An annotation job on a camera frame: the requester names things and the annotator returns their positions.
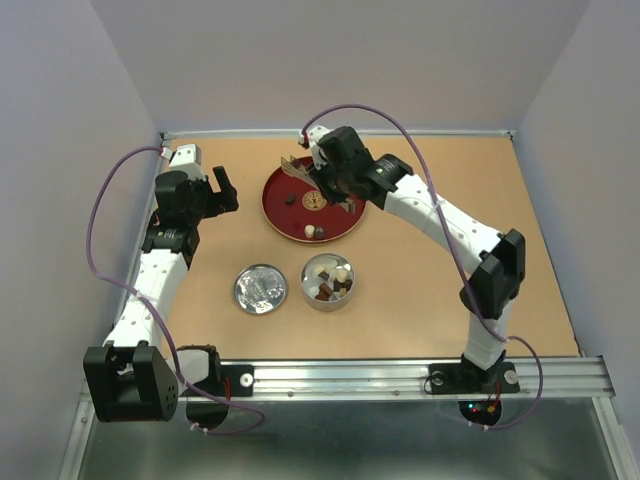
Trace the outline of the silver metal tongs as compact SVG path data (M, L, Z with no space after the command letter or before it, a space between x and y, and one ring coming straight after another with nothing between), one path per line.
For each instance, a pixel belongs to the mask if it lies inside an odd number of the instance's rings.
M332 206L338 205L343 210L345 210L350 214L355 213L355 203L353 199L349 197L344 197L342 200L338 200L337 197L332 192L330 192L326 188L319 185L312 178L311 171L314 169L313 165L311 165L310 167L307 167L302 163L302 161L299 158L297 158L301 161L302 165L299 168L294 168L290 163L290 160L292 158L295 158L295 157L290 156L289 158L285 158L285 157L281 158L281 170L286 175L288 175L289 177L297 178L298 180L301 180L304 183L308 184L309 186L315 188L320 193L322 198L329 205L332 205Z

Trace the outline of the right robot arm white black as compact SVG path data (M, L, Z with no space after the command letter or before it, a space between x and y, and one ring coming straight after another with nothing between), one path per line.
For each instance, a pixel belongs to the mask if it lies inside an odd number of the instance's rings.
M317 126L300 136L312 155L307 173L331 204L355 198L394 215L447 250L462 273L460 300L470 313L460 378L482 390L504 359L506 324L525 277L526 242L512 229L482 224L436 193L400 158L374 158L350 126Z

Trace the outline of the brown block chocolate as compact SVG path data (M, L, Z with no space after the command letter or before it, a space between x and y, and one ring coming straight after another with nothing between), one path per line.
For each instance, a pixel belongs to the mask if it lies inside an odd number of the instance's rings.
M333 288L326 283L320 285L320 290L326 295L331 295L333 293Z

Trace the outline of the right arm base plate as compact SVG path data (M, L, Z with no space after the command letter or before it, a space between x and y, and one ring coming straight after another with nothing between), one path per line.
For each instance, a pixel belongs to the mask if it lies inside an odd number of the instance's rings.
M462 361L434 363L428 368L429 391L434 395L489 394L500 387L501 393L520 392L519 378L512 362L501 362L489 370L482 370Z

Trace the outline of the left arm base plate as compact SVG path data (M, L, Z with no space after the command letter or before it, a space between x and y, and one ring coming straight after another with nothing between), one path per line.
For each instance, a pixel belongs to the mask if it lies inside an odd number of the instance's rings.
M215 374L195 386L217 397L248 398L253 395L254 373L254 366L250 364L223 364Z

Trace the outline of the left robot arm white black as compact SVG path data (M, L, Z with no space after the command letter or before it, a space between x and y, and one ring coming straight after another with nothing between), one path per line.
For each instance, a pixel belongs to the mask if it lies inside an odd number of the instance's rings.
M204 219L238 209L237 191L216 166L214 191L207 176L173 170L155 179L156 208L141 246L139 272L122 317L103 345L87 349L83 369L102 422L168 421L190 386L210 394L227 387L212 345L177 347L166 316L199 244Z

